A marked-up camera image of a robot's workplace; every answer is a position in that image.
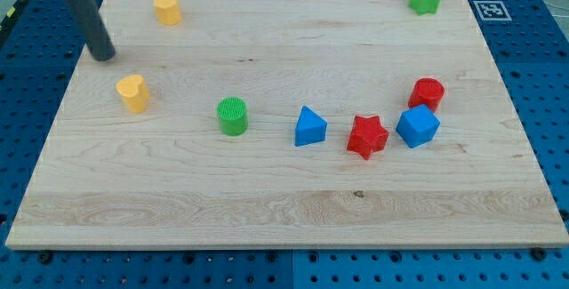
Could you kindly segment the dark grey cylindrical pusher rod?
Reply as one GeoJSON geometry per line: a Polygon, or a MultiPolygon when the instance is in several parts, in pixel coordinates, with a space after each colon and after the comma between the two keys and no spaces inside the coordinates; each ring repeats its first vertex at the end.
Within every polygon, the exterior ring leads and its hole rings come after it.
{"type": "Polygon", "coordinates": [[[96,61],[107,61],[115,54],[113,45],[95,0],[64,0],[96,61]]]}

